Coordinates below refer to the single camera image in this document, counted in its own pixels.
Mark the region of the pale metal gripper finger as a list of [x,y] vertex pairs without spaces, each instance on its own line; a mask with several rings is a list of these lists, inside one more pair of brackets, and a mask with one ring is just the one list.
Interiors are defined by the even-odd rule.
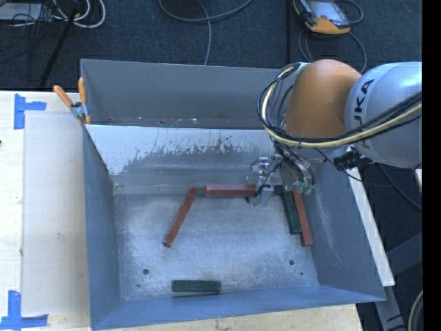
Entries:
[[263,184],[249,197],[249,204],[254,207],[267,205],[273,195],[274,187],[270,184]]
[[250,185],[264,185],[270,182],[276,162],[271,157],[258,157],[249,165],[247,183]]

